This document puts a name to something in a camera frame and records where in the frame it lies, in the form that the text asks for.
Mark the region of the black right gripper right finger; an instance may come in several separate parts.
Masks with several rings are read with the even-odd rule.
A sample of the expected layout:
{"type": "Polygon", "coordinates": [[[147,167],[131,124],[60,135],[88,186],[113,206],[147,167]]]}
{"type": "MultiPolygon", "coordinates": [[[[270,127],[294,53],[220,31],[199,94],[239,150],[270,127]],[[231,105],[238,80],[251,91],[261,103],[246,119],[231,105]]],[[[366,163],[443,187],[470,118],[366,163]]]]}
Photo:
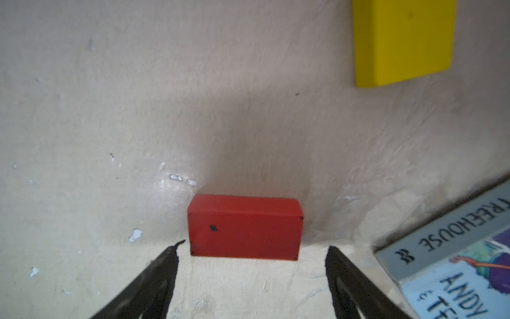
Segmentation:
{"type": "Polygon", "coordinates": [[[325,272],[337,318],[408,318],[337,247],[330,246],[325,272]]]}

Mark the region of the yellow rectangular wood block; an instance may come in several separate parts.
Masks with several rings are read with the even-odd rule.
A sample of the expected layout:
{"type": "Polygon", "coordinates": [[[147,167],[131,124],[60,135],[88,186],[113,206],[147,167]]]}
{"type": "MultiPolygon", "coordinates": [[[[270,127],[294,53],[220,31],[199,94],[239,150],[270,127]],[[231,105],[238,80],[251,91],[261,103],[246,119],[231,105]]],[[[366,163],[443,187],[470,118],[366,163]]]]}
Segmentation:
{"type": "Polygon", "coordinates": [[[455,1],[352,2],[355,82],[372,88],[449,69],[455,1]]]}

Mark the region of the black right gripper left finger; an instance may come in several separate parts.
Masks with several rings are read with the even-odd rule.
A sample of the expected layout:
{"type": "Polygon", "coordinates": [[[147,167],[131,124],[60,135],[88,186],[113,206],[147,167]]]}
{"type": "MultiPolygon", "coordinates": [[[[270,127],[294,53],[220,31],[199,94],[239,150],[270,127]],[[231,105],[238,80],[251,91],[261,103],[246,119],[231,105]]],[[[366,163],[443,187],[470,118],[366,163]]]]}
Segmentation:
{"type": "Polygon", "coordinates": [[[184,241],[167,247],[93,318],[166,318],[173,298],[184,241]]]}

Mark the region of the red wood block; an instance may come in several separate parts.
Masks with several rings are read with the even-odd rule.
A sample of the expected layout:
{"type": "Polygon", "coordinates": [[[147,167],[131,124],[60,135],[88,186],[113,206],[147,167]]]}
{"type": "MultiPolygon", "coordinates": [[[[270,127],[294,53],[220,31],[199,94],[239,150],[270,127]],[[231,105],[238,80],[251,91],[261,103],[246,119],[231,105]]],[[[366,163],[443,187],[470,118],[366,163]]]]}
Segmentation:
{"type": "Polygon", "coordinates": [[[296,199],[197,194],[187,220],[192,256],[299,257],[304,212],[296,199]]]}

